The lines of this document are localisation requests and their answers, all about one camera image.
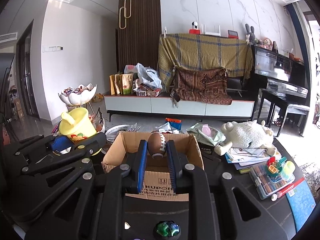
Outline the piano bench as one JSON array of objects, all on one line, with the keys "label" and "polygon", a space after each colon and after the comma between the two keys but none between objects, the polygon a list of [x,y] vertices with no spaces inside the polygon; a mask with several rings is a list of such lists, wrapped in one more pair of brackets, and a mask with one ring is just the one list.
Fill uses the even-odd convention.
[{"label": "piano bench", "polygon": [[283,127],[285,125],[285,121],[288,118],[288,115],[302,116],[303,120],[299,126],[299,135],[303,136],[305,131],[306,121],[310,112],[310,107],[306,105],[298,104],[298,102],[290,100],[288,96],[289,94],[284,94],[283,96],[280,96],[274,91],[261,89],[261,100],[260,100],[257,119],[260,118],[264,100],[269,101],[271,104],[269,107],[266,124],[268,127],[271,127],[276,107],[279,107],[280,124],[279,124],[279,129],[276,137],[280,136],[283,130]]}]

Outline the white plush sheep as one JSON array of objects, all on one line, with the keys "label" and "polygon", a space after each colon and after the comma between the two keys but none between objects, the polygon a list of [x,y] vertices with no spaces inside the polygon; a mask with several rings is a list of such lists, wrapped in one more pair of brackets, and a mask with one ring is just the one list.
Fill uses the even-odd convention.
[{"label": "white plush sheep", "polygon": [[237,123],[227,122],[221,126],[221,132],[226,139],[215,146],[214,152],[218,155],[226,154],[233,148],[262,148],[267,152],[275,152],[273,145],[273,131],[266,126],[265,120],[260,124],[257,120]]}]

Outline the colourful toy on box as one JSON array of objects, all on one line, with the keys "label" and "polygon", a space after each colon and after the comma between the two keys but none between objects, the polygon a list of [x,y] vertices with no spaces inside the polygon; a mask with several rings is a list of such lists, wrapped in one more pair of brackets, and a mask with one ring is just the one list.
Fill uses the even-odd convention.
[{"label": "colourful toy on box", "polygon": [[288,180],[289,176],[293,174],[296,166],[292,161],[289,161],[286,157],[281,157],[277,159],[276,157],[271,157],[266,162],[266,173],[272,177],[276,178],[281,176],[284,180]]}]

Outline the clear bead organizer box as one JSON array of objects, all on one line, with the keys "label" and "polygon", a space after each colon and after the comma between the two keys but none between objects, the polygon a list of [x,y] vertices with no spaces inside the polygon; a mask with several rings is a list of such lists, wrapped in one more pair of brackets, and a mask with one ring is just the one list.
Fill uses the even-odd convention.
[{"label": "clear bead organizer box", "polygon": [[267,174],[266,162],[253,165],[249,173],[253,183],[257,188],[258,195],[261,200],[265,200],[284,189],[287,185],[295,181],[295,175],[289,175],[288,180],[284,180],[280,175],[271,177]]}]

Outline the black phone stand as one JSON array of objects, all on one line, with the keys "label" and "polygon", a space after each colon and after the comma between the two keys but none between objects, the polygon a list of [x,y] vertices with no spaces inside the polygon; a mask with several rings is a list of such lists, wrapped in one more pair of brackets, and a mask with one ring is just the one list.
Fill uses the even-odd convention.
[{"label": "black phone stand", "polygon": [[202,157],[204,157],[205,159],[216,161],[218,163],[221,162],[219,156],[214,152],[214,146],[199,143],[199,148]]}]

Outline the yellow plaid blanket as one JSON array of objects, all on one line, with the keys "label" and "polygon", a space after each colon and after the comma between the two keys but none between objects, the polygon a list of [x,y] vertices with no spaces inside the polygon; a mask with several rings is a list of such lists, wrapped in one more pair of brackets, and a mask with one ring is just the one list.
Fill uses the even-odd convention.
[{"label": "yellow plaid blanket", "polygon": [[159,37],[158,72],[169,90],[176,68],[202,71],[225,68],[228,76],[248,80],[253,68],[251,46],[244,40],[195,34]]}]

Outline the white wifi router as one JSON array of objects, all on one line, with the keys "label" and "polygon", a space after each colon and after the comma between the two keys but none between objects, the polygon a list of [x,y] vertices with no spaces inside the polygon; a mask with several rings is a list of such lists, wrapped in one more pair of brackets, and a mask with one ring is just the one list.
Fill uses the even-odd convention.
[{"label": "white wifi router", "polygon": [[208,31],[206,25],[201,24],[201,34],[221,37],[221,27],[220,27],[220,25],[215,25],[213,31]]}]

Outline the small brown toy football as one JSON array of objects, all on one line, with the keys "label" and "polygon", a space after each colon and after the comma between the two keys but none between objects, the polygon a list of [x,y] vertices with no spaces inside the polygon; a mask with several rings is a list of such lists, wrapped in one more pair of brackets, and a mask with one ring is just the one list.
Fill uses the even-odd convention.
[{"label": "small brown toy football", "polygon": [[148,152],[153,159],[162,159],[166,153],[167,141],[160,132],[153,132],[148,138]]}]

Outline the brown patterned cloth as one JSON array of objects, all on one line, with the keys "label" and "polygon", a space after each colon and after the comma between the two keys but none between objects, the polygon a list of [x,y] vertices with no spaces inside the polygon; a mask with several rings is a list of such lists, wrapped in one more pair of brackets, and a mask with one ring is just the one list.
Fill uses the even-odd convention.
[{"label": "brown patterned cloth", "polygon": [[192,71],[176,70],[171,98],[174,103],[196,101],[215,105],[230,105],[227,94],[228,74],[224,68]]}]

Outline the white low tv cabinet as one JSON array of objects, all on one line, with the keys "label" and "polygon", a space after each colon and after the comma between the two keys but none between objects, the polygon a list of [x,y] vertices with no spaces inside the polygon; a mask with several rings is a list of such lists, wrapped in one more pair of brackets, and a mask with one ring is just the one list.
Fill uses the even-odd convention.
[{"label": "white low tv cabinet", "polygon": [[110,114],[137,113],[248,120],[254,109],[254,101],[248,100],[233,100],[230,105],[183,100],[174,104],[168,96],[106,95],[104,100],[107,113]]}]

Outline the yellow plastic cup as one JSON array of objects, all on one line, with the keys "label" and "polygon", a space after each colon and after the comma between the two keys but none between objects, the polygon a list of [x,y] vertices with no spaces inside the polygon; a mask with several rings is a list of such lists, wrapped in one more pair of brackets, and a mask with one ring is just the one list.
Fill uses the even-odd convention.
[{"label": "yellow plastic cup", "polygon": [[61,119],[59,132],[74,143],[97,134],[89,118],[88,110],[84,107],[75,108],[70,112],[63,112]]}]

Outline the green wet wipes pack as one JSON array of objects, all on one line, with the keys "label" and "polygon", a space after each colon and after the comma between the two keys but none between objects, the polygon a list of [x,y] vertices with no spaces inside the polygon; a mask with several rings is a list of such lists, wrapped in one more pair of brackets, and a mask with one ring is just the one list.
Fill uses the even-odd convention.
[{"label": "green wet wipes pack", "polygon": [[187,133],[193,135],[197,142],[208,146],[216,146],[226,139],[222,132],[208,124],[196,123],[187,129]]}]

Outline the white lotus fruit bowl stand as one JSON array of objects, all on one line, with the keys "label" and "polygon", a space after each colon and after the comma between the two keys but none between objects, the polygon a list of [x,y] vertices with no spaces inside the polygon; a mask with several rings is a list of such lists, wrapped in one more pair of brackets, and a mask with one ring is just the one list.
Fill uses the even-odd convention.
[{"label": "white lotus fruit bowl stand", "polygon": [[95,127],[97,133],[105,131],[105,120],[103,118],[103,114],[101,110],[93,111],[93,107],[91,105],[91,101],[95,98],[101,100],[103,99],[103,95],[97,94],[97,85],[88,84],[88,85],[78,85],[78,87],[68,87],[61,91],[58,94],[60,100],[65,103],[70,112],[71,110],[84,107],[88,110],[89,118]]}]

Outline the red white marker tube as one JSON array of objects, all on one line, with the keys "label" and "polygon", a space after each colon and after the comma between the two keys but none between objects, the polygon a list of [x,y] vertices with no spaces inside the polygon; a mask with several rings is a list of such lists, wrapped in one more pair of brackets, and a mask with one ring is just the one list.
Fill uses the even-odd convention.
[{"label": "red white marker tube", "polygon": [[283,195],[288,193],[290,190],[294,189],[296,186],[298,186],[304,180],[305,180],[304,177],[302,177],[299,180],[295,181],[294,183],[291,183],[291,184],[287,185],[286,187],[284,187],[283,189],[281,189],[281,190],[277,191],[276,193],[272,194],[271,200],[273,202],[276,201],[278,198],[282,197]]}]

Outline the stack of papers and books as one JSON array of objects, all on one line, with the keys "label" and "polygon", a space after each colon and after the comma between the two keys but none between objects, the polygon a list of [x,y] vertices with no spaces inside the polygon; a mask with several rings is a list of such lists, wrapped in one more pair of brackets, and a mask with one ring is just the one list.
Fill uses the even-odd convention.
[{"label": "stack of papers and books", "polygon": [[281,158],[276,148],[231,148],[225,154],[227,163],[233,164],[238,171],[266,162],[272,157],[276,160]]}]

